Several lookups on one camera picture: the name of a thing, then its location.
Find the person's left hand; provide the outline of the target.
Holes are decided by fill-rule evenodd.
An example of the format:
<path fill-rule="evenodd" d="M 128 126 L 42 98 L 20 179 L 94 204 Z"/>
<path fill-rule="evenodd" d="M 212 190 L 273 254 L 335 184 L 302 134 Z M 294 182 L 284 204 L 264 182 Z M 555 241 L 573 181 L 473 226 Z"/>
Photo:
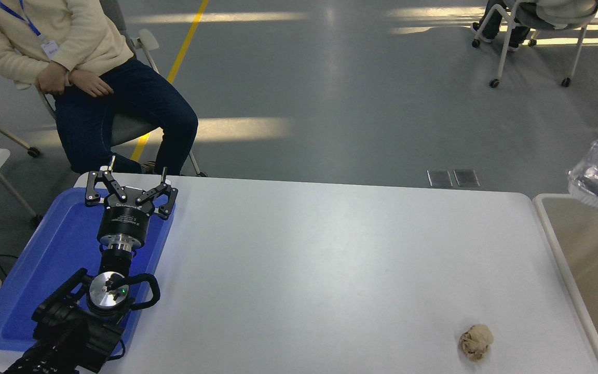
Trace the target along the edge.
<path fill-rule="evenodd" d="M 36 76 L 35 87 L 43 94 L 63 95 L 68 69 L 61 64 L 51 61 Z"/>

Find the person's right hand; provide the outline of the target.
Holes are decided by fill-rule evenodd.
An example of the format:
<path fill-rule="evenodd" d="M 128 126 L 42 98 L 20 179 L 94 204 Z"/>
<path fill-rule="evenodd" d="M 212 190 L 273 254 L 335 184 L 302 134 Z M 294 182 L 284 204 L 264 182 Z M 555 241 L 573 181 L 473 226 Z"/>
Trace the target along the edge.
<path fill-rule="evenodd" d="M 69 83 L 94 98 L 114 94 L 114 90 L 110 85 L 89 71 L 73 70 L 69 73 L 68 79 Z"/>

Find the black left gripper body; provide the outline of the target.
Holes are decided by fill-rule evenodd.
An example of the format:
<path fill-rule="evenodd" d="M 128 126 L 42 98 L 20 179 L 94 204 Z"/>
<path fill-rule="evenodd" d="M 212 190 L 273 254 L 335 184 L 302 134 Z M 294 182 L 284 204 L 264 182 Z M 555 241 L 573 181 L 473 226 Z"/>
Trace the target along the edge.
<path fill-rule="evenodd" d="M 97 240 L 109 240 L 117 235 L 126 235 L 135 240 L 146 240 L 151 215 L 156 210 L 153 201 L 137 205 L 146 191 L 124 187 L 127 199 L 121 202 L 116 194 L 110 194 L 104 200 L 104 214 L 97 233 Z"/>

